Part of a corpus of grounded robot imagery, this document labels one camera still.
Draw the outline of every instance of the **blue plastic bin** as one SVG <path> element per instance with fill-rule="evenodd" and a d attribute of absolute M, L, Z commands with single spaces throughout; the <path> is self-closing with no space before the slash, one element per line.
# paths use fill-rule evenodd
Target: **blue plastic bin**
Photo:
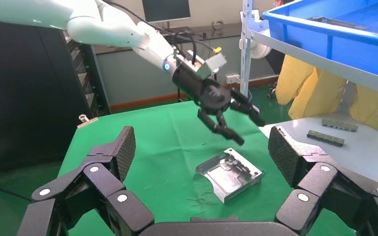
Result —
<path fill-rule="evenodd" d="M 368 29 L 307 20 L 318 16 Z M 264 12 L 263 18 L 272 38 L 378 75 L 378 0 L 299 0 Z M 259 24 L 251 29 L 259 31 Z"/>

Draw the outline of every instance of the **black robotic finger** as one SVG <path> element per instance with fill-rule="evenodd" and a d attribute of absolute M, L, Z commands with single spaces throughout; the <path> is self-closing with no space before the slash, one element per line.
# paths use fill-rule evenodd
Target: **black robotic finger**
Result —
<path fill-rule="evenodd" d="M 209 118 L 206 111 L 199 109 L 198 118 L 211 130 L 213 133 L 221 134 L 227 140 L 234 140 L 238 145 L 244 144 L 244 139 L 241 138 L 234 130 L 226 126 L 225 120 L 222 116 L 222 112 L 217 114 L 217 119 L 220 124 L 216 124 L 211 118 Z"/>
<path fill-rule="evenodd" d="M 233 101 L 230 105 L 230 109 L 249 115 L 250 119 L 257 126 L 263 127 L 266 125 L 265 120 L 260 116 L 260 110 L 255 105 Z"/>
<path fill-rule="evenodd" d="M 266 125 L 266 121 L 260 115 L 260 110 L 255 105 L 252 105 L 249 117 L 257 126 L 263 127 Z"/>
<path fill-rule="evenodd" d="M 237 102 L 249 104 L 249 99 L 240 93 L 236 88 L 231 88 L 230 90 L 231 97 L 234 98 Z"/>

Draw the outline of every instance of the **green table cover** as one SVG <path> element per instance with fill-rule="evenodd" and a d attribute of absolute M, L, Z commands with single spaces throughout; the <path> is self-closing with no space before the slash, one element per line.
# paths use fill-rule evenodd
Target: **green table cover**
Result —
<path fill-rule="evenodd" d="M 238 216 L 242 221 L 273 221 L 292 191 L 268 154 L 268 139 L 250 119 L 227 111 L 228 125 L 246 140 L 243 146 L 211 133 L 196 117 L 193 102 L 176 103 L 100 117 L 77 129 L 59 176 L 75 169 L 93 146 L 112 142 L 126 125 L 135 130 L 137 149 L 124 184 L 154 216 L 156 223 Z M 200 163 L 234 148 L 264 172 L 262 182 L 227 204 L 212 185 L 195 174 Z M 112 236 L 95 210 L 86 213 L 69 231 L 71 236 Z M 308 235 L 355 235 L 334 213 L 323 210 Z"/>

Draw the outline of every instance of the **stamped metal bracket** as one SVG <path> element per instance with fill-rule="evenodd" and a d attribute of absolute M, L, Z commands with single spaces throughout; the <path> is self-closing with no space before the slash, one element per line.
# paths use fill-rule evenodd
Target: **stamped metal bracket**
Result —
<path fill-rule="evenodd" d="M 211 182 L 215 195 L 224 204 L 260 182 L 263 176 L 263 172 L 232 148 L 198 165 L 196 173 Z"/>

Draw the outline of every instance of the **green floor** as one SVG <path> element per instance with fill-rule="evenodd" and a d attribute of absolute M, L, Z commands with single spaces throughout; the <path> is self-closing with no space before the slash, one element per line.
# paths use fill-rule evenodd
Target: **green floor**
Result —
<path fill-rule="evenodd" d="M 281 107 L 274 98 L 267 98 L 268 89 L 269 86 L 251 88 L 252 102 L 259 106 L 267 123 L 290 120 L 287 115 L 289 106 Z M 61 164 L 43 164 L 0 173 L 0 187 L 29 197 L 36 188 L 57 176 Z M 25 200 L 0 192 L 0 236 L 16 235 L 27 205 Z"/>

